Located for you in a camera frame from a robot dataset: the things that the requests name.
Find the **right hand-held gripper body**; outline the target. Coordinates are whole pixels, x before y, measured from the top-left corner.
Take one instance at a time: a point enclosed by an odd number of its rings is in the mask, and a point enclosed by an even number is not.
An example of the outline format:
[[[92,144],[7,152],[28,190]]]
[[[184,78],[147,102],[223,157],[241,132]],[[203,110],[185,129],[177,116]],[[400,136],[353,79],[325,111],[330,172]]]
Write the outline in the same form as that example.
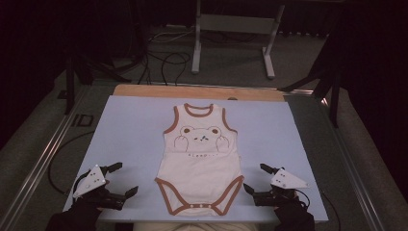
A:
[[[252,196],[256,206],[273,207],[296,202],[296,192],[309,187],[306,181],[289,173],[283,167],[271,175],[271,189],[268,192],[255,192]]]

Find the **black tripod stand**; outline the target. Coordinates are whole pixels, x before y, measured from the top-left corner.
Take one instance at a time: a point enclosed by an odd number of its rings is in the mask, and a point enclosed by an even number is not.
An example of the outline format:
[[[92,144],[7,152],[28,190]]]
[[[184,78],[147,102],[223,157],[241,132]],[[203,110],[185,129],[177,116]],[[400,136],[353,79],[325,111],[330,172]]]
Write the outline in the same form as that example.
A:
[[[95,68],[98,71],[108,75],[109,77],[121,83],[130,83],[129,79],[119,76],[112,70],[109,70],[104,65],[92,60],[91,58],[81,55],[68,53],[65,59],[65,114],[68,115],[75,105],[75,76],[78,76],[79,81],[83,85],[90,85],[93,77],[89,71],[90,68]]]
[[[342,60],[342,48],[337,47],[337,41],[340,45],[343,45],[342,40],[336,33],[331,32],[327,36],[307,76],[279,89],[283,92],[291,92],[310,82],[318,80],[319,82],[313,89],[312,95],[316,99],[323,99],[327,96],[328,92],[330,92],[329,119],[335,128],[339,127],[337,111],[341,84],[340,63]]]

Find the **white baby bodysuit brown trim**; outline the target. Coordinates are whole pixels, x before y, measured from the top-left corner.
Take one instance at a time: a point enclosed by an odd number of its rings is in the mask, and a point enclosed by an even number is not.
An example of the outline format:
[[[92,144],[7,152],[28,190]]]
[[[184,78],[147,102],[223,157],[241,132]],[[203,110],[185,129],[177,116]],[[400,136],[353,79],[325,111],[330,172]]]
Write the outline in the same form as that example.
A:
[[[173,108],[155,182],[173,216],[224,216],[243,183],[238,132],[216,104]]]

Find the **white metal stand frame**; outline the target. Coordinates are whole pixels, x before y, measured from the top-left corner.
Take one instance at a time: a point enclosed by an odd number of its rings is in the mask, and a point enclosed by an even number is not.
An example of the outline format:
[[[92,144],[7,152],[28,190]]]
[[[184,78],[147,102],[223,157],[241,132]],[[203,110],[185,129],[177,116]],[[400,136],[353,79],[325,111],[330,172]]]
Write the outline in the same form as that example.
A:
[[[200,71],[200,39],[202,31],[248,33],[256,35],[269,35],[268,45],[262,48],[262,56],[267,77],[269,79],[274,79],[275,71],[271,58],[271,50],[278,33],[284,10],[285,6],[283,4],[279,5],[273,18],[207,14],[201,12],[201,0],[196,0],[194,27],[195,41],[192,54],[191,72],[193,74],[198,74]]]

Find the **person's right hand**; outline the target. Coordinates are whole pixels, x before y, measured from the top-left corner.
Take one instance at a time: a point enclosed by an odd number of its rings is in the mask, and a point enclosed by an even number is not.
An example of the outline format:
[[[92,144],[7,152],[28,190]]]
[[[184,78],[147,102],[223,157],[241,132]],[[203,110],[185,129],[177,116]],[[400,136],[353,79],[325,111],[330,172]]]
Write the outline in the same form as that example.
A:
[[[305,217],[305,211],[299,204],[286,204],[273,209],[279,221],[284,225],[300,223]]]

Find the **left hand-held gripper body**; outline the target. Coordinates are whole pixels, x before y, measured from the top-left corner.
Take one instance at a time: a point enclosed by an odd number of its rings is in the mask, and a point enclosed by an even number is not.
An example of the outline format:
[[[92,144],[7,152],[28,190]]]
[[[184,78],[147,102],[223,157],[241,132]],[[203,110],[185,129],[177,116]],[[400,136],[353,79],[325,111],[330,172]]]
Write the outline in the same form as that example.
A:
[[[107,184],[108,181],[106,175],[101,171],[101,166],[95,165],[75,182],[72,194],[73,200],[81,198],[88,203],[94,204],[97,208],[120,211],[126,198],[124,195],[109,192],[105,188]]]

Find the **light blue mat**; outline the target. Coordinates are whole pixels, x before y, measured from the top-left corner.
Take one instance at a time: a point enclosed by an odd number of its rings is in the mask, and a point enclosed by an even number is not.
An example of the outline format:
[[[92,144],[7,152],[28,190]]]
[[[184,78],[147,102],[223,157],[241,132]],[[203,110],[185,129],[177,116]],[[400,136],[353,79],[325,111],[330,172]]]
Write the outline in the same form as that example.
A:
[[[174,120],[173,108],[181,98],[112,96],[97,125],[80,170],[121,162],[122,169],[109,175],[109,190],[125,193],[133,187],[138,193],[122,210],[106,210],[100,220],[107,222],[180,222],[171,215],[155,181],[164,153],[163,132]],[[238,132],[244,181],[258,192],[269,190],[270,175],[261,164],[282,167],[308,183],[301,199],[317,222],[328,219],[286,102],[221,100],[228,124]]]

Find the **person's left hand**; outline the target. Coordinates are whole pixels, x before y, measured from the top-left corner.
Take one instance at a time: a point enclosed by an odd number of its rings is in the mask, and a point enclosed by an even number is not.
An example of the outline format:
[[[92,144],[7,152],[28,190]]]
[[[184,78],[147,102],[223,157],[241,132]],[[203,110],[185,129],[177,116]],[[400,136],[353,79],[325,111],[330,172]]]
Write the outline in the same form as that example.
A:
[[[101,208],[94,204],[88,203],[84,199],[78,199],[71,207],[73,216],[76,221],[96,222],[102,213]]]

